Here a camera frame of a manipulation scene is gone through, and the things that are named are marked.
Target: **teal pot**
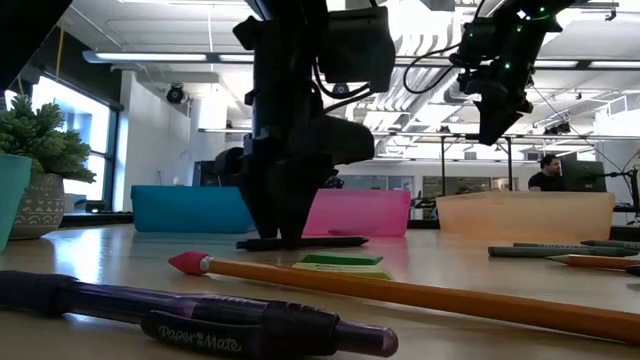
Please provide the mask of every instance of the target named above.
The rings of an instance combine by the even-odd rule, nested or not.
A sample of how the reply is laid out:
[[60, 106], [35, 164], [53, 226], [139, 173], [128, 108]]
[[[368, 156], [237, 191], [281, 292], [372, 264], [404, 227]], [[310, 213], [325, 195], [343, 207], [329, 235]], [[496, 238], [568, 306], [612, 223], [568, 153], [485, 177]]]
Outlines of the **teal pot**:
[[0, 251], [7, 245], [18, 206], [31, 177], [31, 159], [0, 154]]
[[9, 240], [39, 239], [58, 230], [64, 216], [64, 184], [59, 175], [35, 175], [24, 192]]

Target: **sticky note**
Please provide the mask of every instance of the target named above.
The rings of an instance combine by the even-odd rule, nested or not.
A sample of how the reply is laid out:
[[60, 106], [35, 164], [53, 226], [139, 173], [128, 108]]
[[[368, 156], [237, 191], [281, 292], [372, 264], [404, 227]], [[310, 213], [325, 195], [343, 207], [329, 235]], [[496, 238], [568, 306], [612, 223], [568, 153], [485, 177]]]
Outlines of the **sticky note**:
[[295, 269], [325, 271], [342, 275], [362, 276], [382, 280], [395, 280], [393, 276], [378, 265], [332, 265], [297, 263], [293, 265]]
[[305, 256], [300, 262], [333, 265], [376, 265], [382, 256], [363, 254], [341, 254], [332, 252], [316, 252]]

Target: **patterned pot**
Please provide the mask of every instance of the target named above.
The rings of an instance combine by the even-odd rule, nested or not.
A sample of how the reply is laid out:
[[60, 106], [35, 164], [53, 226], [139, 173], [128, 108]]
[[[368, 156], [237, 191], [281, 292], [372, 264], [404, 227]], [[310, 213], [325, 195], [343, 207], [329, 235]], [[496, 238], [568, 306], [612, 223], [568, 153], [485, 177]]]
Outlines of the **patterned pot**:
[[58, 230], [64, 215], [64, 184], [59, 175], [36, 175], [24, 192], [9, 240], [38, 239]]

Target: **purple pen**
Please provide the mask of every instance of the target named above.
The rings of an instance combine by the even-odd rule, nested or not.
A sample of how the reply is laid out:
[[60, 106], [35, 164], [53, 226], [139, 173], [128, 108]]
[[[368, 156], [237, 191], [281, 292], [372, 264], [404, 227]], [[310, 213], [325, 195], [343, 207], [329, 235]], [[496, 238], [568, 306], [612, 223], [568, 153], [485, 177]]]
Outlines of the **purple pen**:
[[82, 314], [139, 324], [172, 346], [221, 356], [280, 359], [349, 351], [389, 357], [389, 328], [281, 301], [88, 284], [64, 275], [0, 271], [0, 306], [45, 316]]

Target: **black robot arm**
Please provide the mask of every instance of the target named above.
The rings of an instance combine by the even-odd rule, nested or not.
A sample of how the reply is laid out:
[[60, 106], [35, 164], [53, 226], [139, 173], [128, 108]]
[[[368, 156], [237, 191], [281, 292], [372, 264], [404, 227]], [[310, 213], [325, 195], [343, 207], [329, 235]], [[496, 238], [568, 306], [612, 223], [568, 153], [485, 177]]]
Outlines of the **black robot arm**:
[[317, 190], [337, 164], [373, 158], [370, 130], [325, 114], [312, 80], [319, 66], [328, 82], [366, 82], [385, 92], [395, 48], [384, 7], [327, 11], [324, 0], [263, 0], [234, 28], [254, 52], [252, 133], [244, 149], [216, 158], [225, 183], [240, 188], [260, 237], [296, 248]]
[[556, 15], [587, 0], [507, 0], [490, 18], [465, 24], [458, 52], [449, 59], [465, 69], [458, 82], [466, 94], [481, 94], [479, 141], [491, 145], [533, 105], [525, 89], [544, 37], [561, 32]]

